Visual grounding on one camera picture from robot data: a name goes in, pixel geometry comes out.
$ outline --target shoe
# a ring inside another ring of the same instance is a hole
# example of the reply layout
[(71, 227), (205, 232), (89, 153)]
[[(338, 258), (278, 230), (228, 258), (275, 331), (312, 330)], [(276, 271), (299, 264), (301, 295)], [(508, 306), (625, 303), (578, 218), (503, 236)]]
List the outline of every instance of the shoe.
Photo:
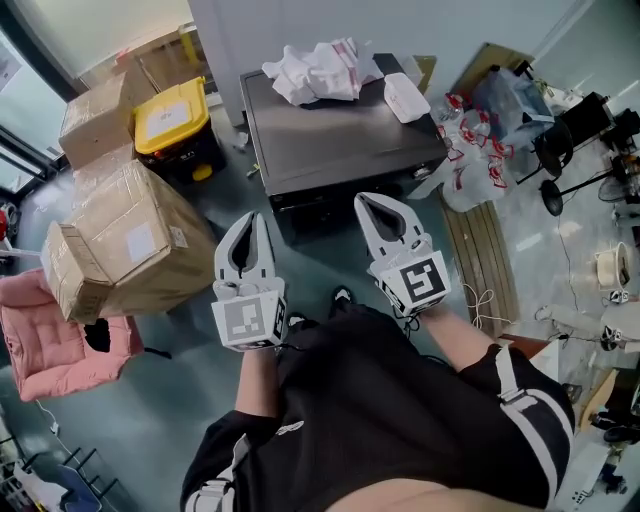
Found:
[(331, 294), (331, 308), (329, 318), (333, 318), (338, 309), (343, 309), (345, 304), (356, 304), (355, 295), (346, 286), (338, 286)]
[(294, 325), (299, 324), (300, 322), (304, 322), (305, 320), (308, 320), (308, 318), (302, 313), (292, 312), (287, 316), (287, 326), (291, 328)]

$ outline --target white container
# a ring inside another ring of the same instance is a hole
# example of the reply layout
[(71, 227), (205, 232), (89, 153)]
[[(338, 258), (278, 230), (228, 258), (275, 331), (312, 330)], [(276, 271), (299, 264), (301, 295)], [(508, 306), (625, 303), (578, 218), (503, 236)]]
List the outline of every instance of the white container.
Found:
[(384, 77), (384, 99), (401, 123), (420, 119), (431, 110), (429, 102), (404, 73)]
[(630, 274), (629, 265), (627, 246), (624, 242), (620, 242), (608, 251), (597, 252), (596, 273), (600, 290), (622, 290), (627, 284), (627, 282), (622, 283), (624, 280), (622, 269), (626, 269), (627, 274)]

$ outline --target desk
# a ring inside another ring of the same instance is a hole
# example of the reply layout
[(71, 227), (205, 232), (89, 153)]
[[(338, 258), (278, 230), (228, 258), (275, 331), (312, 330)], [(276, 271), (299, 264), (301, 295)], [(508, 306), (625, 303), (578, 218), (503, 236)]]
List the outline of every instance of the desk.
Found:
[[(385, 74), (402, 71), (391, 54), (374, 59)], [(397, 120), (384, 101), (384, 80), (365, 85), (356, 101), (301, 107), (273, 90), (261, 71), (240, 83), (265, 191), (290, 244), (355, 218), (357, 192), (405, 197), (420, 183), (414, 173), (435, 170), (447, 155), (431, 116)]]

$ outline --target logo on shorts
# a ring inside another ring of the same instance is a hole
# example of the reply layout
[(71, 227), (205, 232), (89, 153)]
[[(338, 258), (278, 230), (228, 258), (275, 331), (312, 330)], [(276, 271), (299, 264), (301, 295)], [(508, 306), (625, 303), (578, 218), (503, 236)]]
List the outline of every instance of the logo on shorts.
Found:
[(285, 425), (284, 427), (280, 427), (276, 432), (277, 436), (281, 436), (282, 434), (286, 434), (287, 432), (293, 432), (294, 430), (298, 430), (304, 425), (304, 421), (298, 421), (296, 423), (292, 423), (291, 425)]

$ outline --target pink chair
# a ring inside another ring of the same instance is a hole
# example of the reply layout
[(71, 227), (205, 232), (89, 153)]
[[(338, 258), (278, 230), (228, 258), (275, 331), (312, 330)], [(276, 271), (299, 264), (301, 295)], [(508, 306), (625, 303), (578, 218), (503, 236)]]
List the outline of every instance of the pink chair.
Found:
[(124, 316), (108, 319), (109, 352), (92, 349), (83, 326), (62, 317), (41, 268), (0, 279), (0, 324), (25, 402), (116, 380), (144, 350), (133, 318)]

